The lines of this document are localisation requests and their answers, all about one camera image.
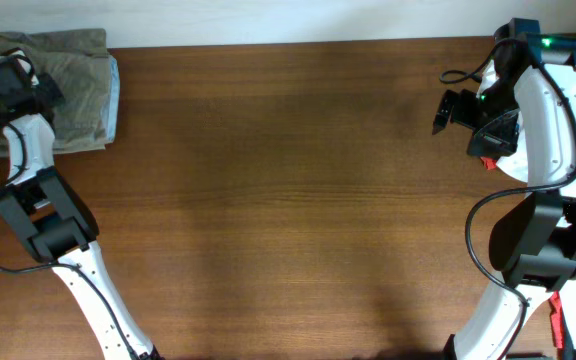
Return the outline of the khaki green shorts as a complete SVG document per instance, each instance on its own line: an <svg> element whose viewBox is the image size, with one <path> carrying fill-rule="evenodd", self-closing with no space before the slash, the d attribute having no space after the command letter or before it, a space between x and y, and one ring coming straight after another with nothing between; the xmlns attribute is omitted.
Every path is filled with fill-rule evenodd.
<svg viewBox="0 0 576 360"><path fill-rule="evenodd" d="M65 102L53 109L56 153L103 149L114 141L120 79L102 28L27 34L0 32L0 59L24 55L37 75L48 73ZM7 152L0 122L0 157Z"/></svg>

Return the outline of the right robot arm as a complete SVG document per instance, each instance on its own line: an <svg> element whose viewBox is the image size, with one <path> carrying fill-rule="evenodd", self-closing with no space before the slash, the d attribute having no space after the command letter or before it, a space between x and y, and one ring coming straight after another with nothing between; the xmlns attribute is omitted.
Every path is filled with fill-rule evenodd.
<svg viewBox="0 0 576 360"><path fill-rule="evenodd" d="M489 283L467 324L444 347L447 359L505 359L523 325L558 298L554 324L565 359L576 359L576 39L544 34L514 18L473 72L449 70L435 131L457 123L471 131L469 155L490 158L520 181L520 203L493 227Z"/></svg>

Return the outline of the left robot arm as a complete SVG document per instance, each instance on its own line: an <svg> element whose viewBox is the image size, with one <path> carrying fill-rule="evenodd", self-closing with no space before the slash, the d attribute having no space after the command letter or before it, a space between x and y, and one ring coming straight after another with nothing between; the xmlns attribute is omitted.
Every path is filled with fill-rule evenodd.
<svg viewBox="0 0 576 360"><path fill-rule="evenodd" d="M106 359L157 359L114 286L91 211L54 166L50 113L63 95L20 53L0 56L0 121L10 172L0 188L0 216L35 260L67 286Z"/></svg>

